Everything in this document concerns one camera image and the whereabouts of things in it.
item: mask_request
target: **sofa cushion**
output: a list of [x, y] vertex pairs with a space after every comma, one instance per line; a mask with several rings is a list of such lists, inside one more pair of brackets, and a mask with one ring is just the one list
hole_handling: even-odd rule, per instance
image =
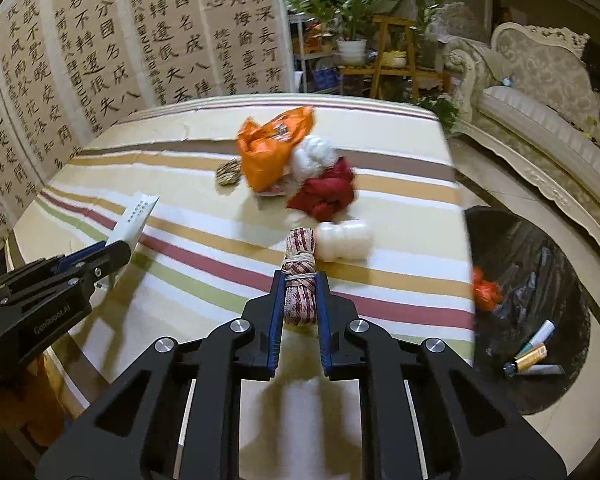
[[547, 154], [600, 201], [600, 150], [555, 111], [506, 86], [485, 89], [477, 108]]
[[589, 123], [600, 116], [600, 94], [591, 89], [584, 63], [566, 48], [533, 40], [521, 28], [510, 24], [491, 45], [511, 63], [513, 87], [600, 139], [600, 126]]

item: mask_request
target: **white plastic bottle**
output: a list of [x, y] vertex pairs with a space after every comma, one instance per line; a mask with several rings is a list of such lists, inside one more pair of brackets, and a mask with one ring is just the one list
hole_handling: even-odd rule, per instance
[[316, 253], [325, 262], [363, 260], [371, 252], [373, 236], [365, 221], [322, 222], [314, 231]]

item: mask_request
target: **white sofa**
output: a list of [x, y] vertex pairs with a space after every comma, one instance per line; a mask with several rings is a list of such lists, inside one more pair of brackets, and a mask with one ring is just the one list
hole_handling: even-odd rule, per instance
[[504, 23], [490, 47], [453, 38], [445, 62], [462, 72], [456, 130], [506, 160], [600, 245], [600, 149], [583, 134], [600, 139], [600, 94], [580, 60], [588, 39]]

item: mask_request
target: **wooden shelf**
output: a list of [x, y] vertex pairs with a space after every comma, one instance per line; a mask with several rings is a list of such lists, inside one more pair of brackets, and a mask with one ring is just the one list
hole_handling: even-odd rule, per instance
[[[415, 46], [413, 43], [413, 27], [414, 22], [411, 20], [404, 20], [401, 18], [392, 18], [391, 16], [385, 15], [376, 15], [373, 17], [374, 23], [379, 23], [379, 46], [378, 46], [378, 58], [373, 65], [365, 65], [365, 66], [340, 66], [340, 74], [345, 75], [370, 75], [372, 77], [371, 81], [371, 91], [369, 93], [369, 97], [372, 99], [377, 99], [379, 94], [379, 85], [380, 85], [380, 76], [383, 75], [399, 75], [399, 76], [409, 76], [411, 77], [411, 95], [413, 102], [418, 102], [419, 97], [419, 78], [435, 78], [440, 81], [442, 84], [443, 91], [448, 92], [448, 88], [450, 87], [450, 75], [447, 72], [436, 72], [435, 70], [423, 70], [418, 69], [416, 67], [416, 59], [415, 59]], [[382, 54], [384, 54], [384, 46], [385, 46], [385, 38], [388, 33], [389, 25], [399, 25], [404, 27], [404, 33], [407, 38], [407, 57], [408, 57], [408, 67], [404, 68], [391, 68], [391, 67], [383, 67], [380, 65], [380, 60], [382, 59]]]
[[332, 86], [331, 88], [325, 88], [324, 90], [316, 90], [311, 92], [312, 94], [331, 94], [340, 90], [340, 86]]

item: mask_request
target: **rolled cloth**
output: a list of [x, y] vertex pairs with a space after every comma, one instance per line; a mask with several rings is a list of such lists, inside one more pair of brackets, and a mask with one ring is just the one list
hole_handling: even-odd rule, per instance
[[311, 229], [293, 229], [286, 237], [285, 259], [280, 266], [286, 274], [286, 323], [315, 324], [314, 250], [315, 239]]
[[286, 206], [304, 211], [318, 222], [330, 222], [338, 211], [355, 199], [353, 176], [347, 161], [341, 156], [320, 177], [309, 178], [286, 202]]

